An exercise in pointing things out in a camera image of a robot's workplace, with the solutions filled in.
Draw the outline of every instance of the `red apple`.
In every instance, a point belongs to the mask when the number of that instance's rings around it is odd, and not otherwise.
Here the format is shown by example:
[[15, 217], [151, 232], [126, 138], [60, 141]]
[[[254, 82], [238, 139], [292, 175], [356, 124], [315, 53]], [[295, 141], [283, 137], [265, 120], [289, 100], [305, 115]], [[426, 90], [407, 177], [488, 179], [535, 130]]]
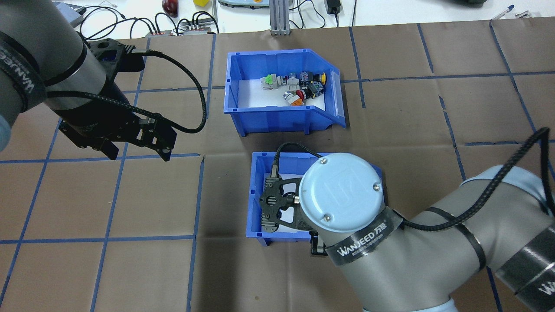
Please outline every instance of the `red apple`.
[[167, 15], [177, 17], [177, 1], [178, 0], [162, 0], [162, 9]]

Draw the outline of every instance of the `cable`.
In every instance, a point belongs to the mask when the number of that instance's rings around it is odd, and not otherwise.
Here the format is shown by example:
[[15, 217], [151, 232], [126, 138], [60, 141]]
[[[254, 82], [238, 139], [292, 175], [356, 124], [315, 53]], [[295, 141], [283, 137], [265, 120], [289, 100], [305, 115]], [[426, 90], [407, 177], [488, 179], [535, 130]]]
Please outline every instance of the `cable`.
[[[89, 18], [89, 16], [90, 16], [91, 14], [93, 14], [94, 12], [96, 12], [96, 11], [98, 11], [98, 10], [105, 9], [105, 10], [108, 10], [110, 13], [114, 14], [116, 23], [119, 21], [118, 14], [119, 14], [123, 19], [125, 19], [125, 15], [123, 15], [120, 11], [118, 11], [118, 10], [116, 10], [116, 9], [114, 9], [114, 8], [102, 7], [102, 6], [89, 6], [89, 7], [87, 7], [87, 8], [96, 8], [96, 9], [92, 10], [91, 12], [89, 12], [89, 14], [87, 14], [85, 17], [83, 17], [83, 20], [81, 21], [81, 25], [79, 25], [79, 32], [80, 32], [81, 34], [83, 33], [83, 25], [85, 24], [85, 21]], [[112, 30], [110, 30], [106, 35], [104, 35], [104, 36], [102, 36], [102, 37], [100, 37], [100, 38], [94, 39], [94, 40], [102, 39], [102, 38], [104, 38], [104, 37], [109, 36], [109, 35], [115, 30], [115, 24], [112, 24], [112, 25], [113, 25]], [[92, 36], [90, 36], [89, 38], [86, 38], [86, 39], [87, 39], [87, 40], [92, 39], [92, 37], [96, 36], [96, 34], [95, 34], [95, 35], [92, 35]]]
[[142, 56], [155, 56], [155, 57], [159, 57], [159, 58], [163, 58], [165, 60], [168, 60], [170, 63], [176, 65], [181, 70], [183, 70], [191, 78], [191, 80], [195, 84], [197, 90], [199, 91], [200, 103], [201, 103], [202, 110], [203, 110], [202, 120], [200, 121], [200, 124], [199, 124], [198, 127], [194, 128], [194, 129], [185, 128], [184, 126], [182, 126], [182, 125], [180, 125], [180, 124], [178, 124], [174, 121], [171, 121], [170, 119], [162, 116], [160, 113], [152, 113], [152, 112], [149, 112], [148, 110], [129, 105], [125, 102], [121, 102], [121, 101], [118, 101], [118, 100], [115, 100], [115, 99], [112, 99], [112, 98], [108, 98], [108, 97], [104, 97], [102, 95], [98, 95], [98, 94], [94, 94], [94, 93], [79, 92], [79, 91], [50, 91], [50, 92], [47, 92], [47, 97], [48, 98], [73, 97], [73, 98], [85, 98], [85, 99], [91, 99], [91, 100], [100, 100], [102, 102], [114, 104], [116, 106], [129, 109], [134, 113], [141, 114], [141, 115], [146, 116], [146, 117], [150, 117], [150, 118], [154, 118], [154, 119], [157, 119], [157, 120], [164, 121], [164, 122], [168, 123], [169, 125], [171, 125], [173, 128], [175, 128], [176, 130], [179, 130], [179, 131], [184, 132], [184, 133], [198, 133], [198, 132], [200, 132], [204, 128], [204, 125], [206, 124], [206, 100], [204, 98], [204, 92], [203, 92], [202, 87], [200, 86], [199, 81], [191, 73], [191, 71], [188, 70], [187, 67], [183, 66], [181, 63], [179, 63], [178, 61], [173, 59], [172, 57], [167, 56], [162, 52], [147, 50], [146, 52], [132, 52], [132, 53], [137, 54], [137, 55], [142, 55]]
[[152, 28], [150, 27], [150, 25], [149, 25], [147, 22], [145, 22], [145, 21], [143, 20], [143, 18], [137, 18], [137, 19], [133, 22], [133, 24], [131, 24], [131, 28], [129, 29], [129, 39], [133, 39], [133, 26], [135, 26], [135, 23], [137, 23], [137, 22], [139, 22], [139, 21], [140, 21], [140, 22], [143, 22], [143, 23], [145, 23], [145, 24], [147, 25], [148, 31], [150, 32], [150, 34], [154, 34], [154, 33], [152, 32]]
[[113, 4], [112, 2], [107, 1], [107, 0], [104, 0], [104, 1], [102, 1], [102, 2], [100, 2], [100, 3], [98, 3], [98, 5], [101, 5], [101, 4], [104, 3], [104, 2], [108, 2], [108, 3], [109, 3], [112, 7], [114, 7], [114, 8], [117, 8], [117, 7], [118, 7], [118, 6], [116, 6], [115, 4]]
[[546, 196], [548, 209], [554, 213], [555, 212], [555, 204], [553, 202], [553, 195], [551, 193], [551, 188], [549, 186], [549, 172], [548, 172], [548, 160], [549, 160], [549, 128], [541, 128], [540, 130], [536, 131], [532, 134], [526, 142], [524, 142], [521, 147], [516, 151], [513, 156], [509, 158], [509, 160], [501, 167], [499, 172], [493, 177], [490, 183], [486, 186], [480, 197], [476, 200], [476, 202], [468, 208], [465, 212], [463, 212], [458, 217], [452, 219], [449, 222], [445, 222], [443, 224], [438, 225], [422, 225], [410, 222], [406, 219], [403, 220], [403, 225], [414, 228], [417, 230], [428, 231], [428, 232], [436, 232], [449, 229], [451, 227], [457, 226], [470, 217], [475, 215], [485, 203], [488, 201], [490, 196], [492, 195], [493, 191], [501, 184], [503, 178], [509, 173], [509, 171], [528, 153], [528, 151], [534, 146], [534, 144], [538, 141], [540, 142], [540, 166], [541, 166], [541, 179], [543, 184], [543, 191]]
[[352, 7], [352, 22], [351, 22], [351, 27], [353, 27], [355, 25], [355, 13], [356, 13], [356, 0], [355, 0], [355, 5]]
[[285, 148], [286, 146], [289, 146], [289, 145], [295, 145], [295, 146], [297, 146], [297, 147], [300, 147], [300, 148], [303, 149], [305, 152], [307, 152], [307, 153], [309, 153], [309, 154], [311, 154], [311, 155], [314, 155], [314, 156], [316, 156], [316, 157], [318, 157], [318, 158], [322, 158], [322, 155], [320, 155], [320, 154], [318, 154], [318, 153], [316, 153], [316, 152], [313, 152], [311, 149], [309, 149], [308, 147], [306, 147], [306, 146], [304, 146], [304, 145], [302, 145], [302, 144], [300, 144], [300, 143], [297, 143], [297, 142], [285, 142], [285, 143], [283, 143], [282, 145], [280, 145], [280, 146], [277, 148], [277, 150], [276, 150], [276, 153], [275, 153], [275, 155], [274, 155], [274, 161], [272, 162], [272, 172], [275, 172], [276, 174], [279, 174], [279, 157], [280, 157], [280, 153], [281, 153], [281, 151], [283, 150], [283, 148]]
[[156, 13], [156, 15], [154, 16], [154, 23], [156, 24], [156, 30], [158, 31], [158, 33], [161, 33], [161, 32], [160, 32], [160, 27], [158, 26], [158, 16], [159, 16], [159, 15], [164, 15], [164, 16], [166, 16], [167, 18], [169, 18], [169, 20], [171, 21], [171, 23], [174, 25], [174, 28], [173, 28], [173, 29], [177, 29], [177, 25], [175, 24], [175, 22], [173, 21], [173, 19], [171, 18], [171, 16], [169, 16], [169, 15], [167, 15], [166, 13], [163, 13], [163, 12], [158, 12], [158, 13]]
[[210, 17], [212, 19], [212, 21], [214, 21], [214, 25], [216, 25], [216, 31], [218, 33], [220, 33], [220, 28], [218, 27], [218, 22], [216, 22], [216, 19], [210, 13], [208, 13], [206, 11], [199, 11], [199, 12], [195, 12], [195, 13], [199, 13], [196, 16], [195, 24], [197, 24], [197, 25], [199, 24], [199, 17], [201, 17], [203, 15], [207, 15], [208, 17]]
[[[132, 18], [126, 18], [126, 19], [124, 19], [124, 20], [122, 20], [122, 21], [115, 22], [115, 23], [113, 23], [113, 24], [111, 24], [111, 25], [108, 25], [108, 26], [104, 27], [102, 30], [98, 31], [98, 32], [95, 33], [94, 35], [92, 35], [92, 36], [90, 36], [90, 37], [85, 37], [85, 39], [86, 39], [86, 40], [100, 40], [100, 39], [102, 39], [102, 38], [104, 38], [104, 37], [107, 37], [112, 31], [114, 31], [115, 26], [116, 26], [117, 24], [121, 24], [121, 23], [127, 22], [127, 21], [136, 21], [137, 19], [138, 19], [138, 18], [136, 18], [136, 17], [132, 17]], [[109, 31], [107, 34], [105, 34], [105, 35], [103, 35], [103, 36], [101, 36], [101, 37], [98, 37], [98, 38], [93, 38], [93, 37], [96, 36], [97, 34], [100, 34], [101, 32], [105, 31], [106, 29], [108, 29], [108, 28], [110, 28], [110, 27], [114, 27], [114, 28], [113, 28], [111, 31]]]
[[295, 27], [296, 27], [297, 29], [301, 29], [301, 28], [299, 27], [299, 25], [297, 25], [297, 23], [293, 22], [292, 20], [289, 20], [289, 22], [293, 23], [293, 25], [295, 25]]
[[158, 51], [154, 51], [154, 50], [147, 50], [146, 52], [133, 52], [133, 54], [138, 54], [138, 55], [143, 55], [143, 56], [154, 56], [154, 57], [158, 57], [158, 58], [163, 58], [166, 61], [169, 61], [170, 63], [174, 64], [175, 66], [179, 67], [183, 72], [185, 72], [185, 74], [187, 74], [187, 76], [189, 76], [189, 78], [191, 78], [191, 80], [193, 81], [193, 83], [196, 86], [196, 89], [199, 92], [199, 97], [200, 97], [200, 103], [202, 106], [202, 110], [203, 110], [203, 117], [202, 120], [199, 124], [198, 127], [196, 127], [195, 129], [187, 129], [184, 128], [176, 123], [173, 123], [174, 125], [172, 125], [172, 127], [176, 128], [177, 130], [180, 130], [181, 132], [186, 132], [186, 133], [197, 133], [199, 131], [201, 131], [204, 128], [204, 125], [206, 124], [206, 100], [204, 98], [204, 92], [202, 87], [200, 86], [199, 81], [196, 79], [195, 75], [193, 75], [193, 73], [187, 69], [187, 67], [183, 66], [181, 63], [179, 63], [178, 61], [176, 61], [175, 59], [173, 59], [170, 56], [167, 56], [166, 54], [162, 53], [162, 52], [158, 52]]
[[316, 14], [318, 14], [318, 15], [322, 18], [322, 20], [324, 21], [324, 24], [323, 24], [322, 26], [318, 27], [318, 28], [324, 28], [324, 27], [326, 27], [326, 19], [322, 16], [322, 14], [320, 14], [320, 13], [316, 10], [316, 6], [314, 5], [314, 1], [312, 1], [312, 0], [309, 0], [309, 1], [310, 1], [310, 3], [312, 3], [312, 7], [314, 8], [314, 12], [316, 12]]
[[297, 12], [299, 13], [299, 18], [301, 19], [301, 28], [305, 28], [305, 20], [302, 18], [301, 8], [297, 9]]

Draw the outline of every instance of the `power adapter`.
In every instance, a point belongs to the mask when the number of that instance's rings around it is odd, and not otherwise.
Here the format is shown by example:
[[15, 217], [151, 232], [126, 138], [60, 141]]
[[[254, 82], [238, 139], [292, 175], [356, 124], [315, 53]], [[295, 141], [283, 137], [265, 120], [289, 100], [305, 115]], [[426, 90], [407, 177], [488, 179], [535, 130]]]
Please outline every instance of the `power adapter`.
[[326, 11], [330, 15], [341, 12], [341, 0], [326, 0]]

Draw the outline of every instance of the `blue plastic bin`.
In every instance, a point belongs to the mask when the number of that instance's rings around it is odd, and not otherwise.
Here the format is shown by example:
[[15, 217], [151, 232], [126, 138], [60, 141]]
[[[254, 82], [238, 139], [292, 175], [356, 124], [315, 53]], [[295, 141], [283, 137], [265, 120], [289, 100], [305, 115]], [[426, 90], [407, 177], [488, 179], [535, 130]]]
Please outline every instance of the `blue plastic bin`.
[[[239, 81], [279, 76], [301, 71], [326, 73], [325, 110], [311, 105], [240, 107]], [[333, 123], [346, 127], [339, 69], [310, 49], [230, 52], [225, 83], [224, 113], [230, 114], [237, 132], [244, 137], [255, 132], [325, 130]]]
[[[259, 198], [264, 192], [264, 179], [270, 173], [274, 152], [254, 152], [250, 168], [249, 207], [246, 217], [246, 237], [256, 238], [262, 246], [268, 246], [272, 241], [309, 241], [308, 232], [297, 233], [267, 233], [262, 231], [260, 215], [262, 208]], [[280, 174], [304, 175], [317, 158], [309, 153], [280, 153]], [[382, 172], [379, 167], [372, 165], [380, 178]]]

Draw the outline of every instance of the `table surface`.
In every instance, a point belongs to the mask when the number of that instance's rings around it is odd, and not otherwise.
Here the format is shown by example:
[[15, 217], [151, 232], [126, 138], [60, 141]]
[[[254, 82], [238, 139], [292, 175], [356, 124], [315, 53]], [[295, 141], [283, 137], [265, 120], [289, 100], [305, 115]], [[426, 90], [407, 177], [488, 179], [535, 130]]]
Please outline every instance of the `table surface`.
[[[98, 5], [100, 1], [64, 0], [61, 2], [78, 5]], [[162, 11], [160, 1], [112, 0], [126, 17], [147, 17], [154, 19], [157, 12]], [[339, 13], [339, 25], [351, 26], [353, 5], [355, 0], [342, 0], [342, 11]], [[326, 14], [324, 0], [314, 0], [315, 7], [326, 20], [326, 28], [336, 27], [335, 17]], [[530, 11], [534, 17], [555, 16], [555, 4], [552, 0], [488, 0], [483, 5], [464, 4], [461, 0], [359, 0], [356, 7], [355, 26], [387, 25], [408, 23], [479, 21], [491, 19], [505, 8], [514, 4], [514, 12]], [[270, 11], [268, 8], [248, 9], [230, 8], [219, 3], [213, 8], [211, 1], [206, 7], [195, 6], [192, 0], [179, 1], [180, 18], [189, 18], [196, 11], [214, 13], [218, 19], [220, 31], [224, 33], [253, 32], [269, 29]], [[306, 28], [318, 28], [322, 20], [314, 13], [310, 3], [301, 6]], [[93, 14], [83, 26], [85, 35], [90, 35], [112, 23], [113, 15], [109, 12]], [[291, 11], [290, 19], [300, 25], [297, 10]], [[171, 22], [166, 18], [158, 19], [161, 29], [171, 29]], [[120, 24], [110, 35], [113, 39], [129, 38], [131, 22]], [[143, 37], [147, 30], [139, 23], [135, 26], [133, 38]]]
[[[123, 40], [196, 75], [206, 127], [179, 133], [167, 163], [131, 144], [118, 144], [110, 161], [75, 147], [44, 105], [21, 114], [0, 153], [0, 311], [359, 312], [340, 271], [311, 257], [307, 242], [262, 247], [245, 237], [252, 152], [295, 141], [356, 154], [383, 170], [388, 204], [410, 218], [504, 163], [535, 129], [555, 129], [554, 25], [532, 18]], [[347, 128], [239, 137], [223, 113], [228, 53], [294, 48], [339, 68]], [[138, 107], [186, 127], [200, 121], [192, 81], [164, 60], [147, 57], [144, 72], [119, 73], [116, 83]], [[535, 147], [519, 166], [538, 174], [538, 160]], [[486, 270], [452, 297], [461, 312], [527, 311]]]

